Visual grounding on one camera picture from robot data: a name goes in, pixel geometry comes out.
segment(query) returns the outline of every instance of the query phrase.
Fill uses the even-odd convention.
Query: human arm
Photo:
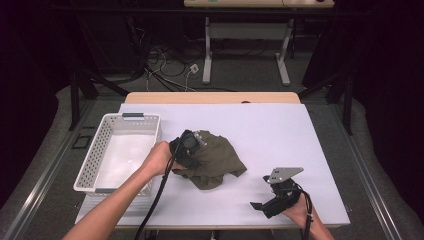
[[[306,216],[308,213],[306,209],[306,200],[305,200],[304,193],[300,195],[299,200],[295,205],[284,210],[282,214],[289,217],[300,228],[305,229]],[[318,216],[317,211],[315,210],[315,207],[313,206],[312,206],[312,222],[311,222],[309,233],[315,240],[334,240],[333,235],[322,223],[321,219]]]
[[[140,190],[155,176],[165,173],[171,158],[169,144],[157,143],[143,164],[111,195],[87,213],[64,239],[107,239]],[[173,168],[182,168],[174,163]]]

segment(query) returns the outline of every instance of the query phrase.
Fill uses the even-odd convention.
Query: dark background
[[[354,97],[366,108],[378,160],[401,196],[423,220],[424,109],[420,100],[424,90],[424,15],[421,12],[424,5],[418,0],[372,3],[338,0],[336,7],[337,11],[380,9],[377,11],[379,18],[366,23],[327,24],[306,72],[304,85],[312,86],[340,72],[343,64],[349,61],[349,56],[358,50],[355,46],[358,39],[364,36],[363,33],[367,32],[367,26],[374,27],[373,34],[366,36],[369,42],[362,49],[364,51],[352,74],[355,80]],[[152,25],[149,25],[157,41],[167,39],[160,36],[166,31],[154,32],[155,29],[166,28],[166,22],[169,21],[164,18],[164,22],[152,21]],[[63,45],[60,41],[55,34],[57,24],[63,26],[74,47]],[[118,29],[120,24],[116,23],[113,30],[121,31]],[[170,31],[170,34],[177,37],[168,44],[178,48],[184,44],[180,38],[184,32],[182,27],[190,27],[190,20],[177,18],[173,24],[179,28],[171,27],[174,31]],[[72,17],[52,20],[37,1],[1,1],[0,30],[1,127],[2,132],[6,133],[1,140],[0,157],[2,206],[51,126],[58,106],[55,93],[69,85],[73,64],[64,52],[75,53],[91,69],[102,69],[96,62],[93,49],[90,49],[90,42],[87,43],[87,32],[84,35],[85,30],[78,20]],[[118,41],[130,41],[130,37]],[[130,44],[126,51],[132,52],[132,47]],[[134,61],[137,67],[139,57],[134,53],[129,61]],[[116,70],[119,66],[105,67],[106,70],[108,68]]]

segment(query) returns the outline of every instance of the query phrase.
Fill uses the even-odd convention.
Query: table leg
[[[206,17],[206,20],[205,20],[205,42],[206,42],[206,53],[205,53],[205,66],[203,67],[203,83],[209,84],[211,82],[212,52],[211,52],[210,24],[209,24],[208,17]]]
[[[219,240],[219,230],[213,230],[211,234],[211,240]]]
[[[289,23],[287,23],[287,27],[284,31],[283,43],[281,44],[281,50],[280,50],[279,53],[275,54],[275,57],[276,57],[276,60],[277,60],[277,65],[278,65],[278,70],[280,71],[281,81],[283,82],[284,86],[290,86],[289,75],[287,73],[286,65],[284,64],[284,57],[286,55],[287,46],[288,46],[289,41],[290,41],[290,35],[291,35],[292,30],[289,26],[291,25],[292,22],[293,22],[293,20],[290,20]]]

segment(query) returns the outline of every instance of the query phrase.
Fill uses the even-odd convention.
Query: crumpled fabric
[[[226,138],[215,136],[209,131],[199,131],[199,134],[206,145],[191,157],[200,165],[195,169],[175,169],[175,174],[190,179],[200,190],[209,190],[223,183],[224,174],[239,177],[247,170]]]

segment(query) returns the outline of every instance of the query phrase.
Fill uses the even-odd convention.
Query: white table
[[[186,7],[197,8],[332,8],[333,0],[184,0]],[[283,40],[279,53],[275,54],[277,67],[284,86],[290,85],[284,57],[292,32],[293,20],[287,23],[213,23],[209,17],[205,20],[205,64],[203,83],[209,84],[212,70],[212,51],[210,40],[226,39],[269,39]]]
[[[311,194],[323,223],[329,227],[349,224],[308,112],[302,104],[123,104],[120,112],[160,114],[162,139],[167,141],[175,139],[185,129],[208,130],[222,135],[231,142],[248,168],[239,178],[225,175],[222,185],[208,191],[198,190],[191,181],[171,174],[146,229],[296,227],[283,215],[267,219],[250,206],[250,202],[265,203],[274,197],[262,177],[269,175],[275,167],[303,167],[305,170],[293,180]],[[160,181],[160,177],[153,179],[153,194]],[[118,225],[138,227],[152,199],[136,199]],[[86,197],[77,221],[99,200]]]

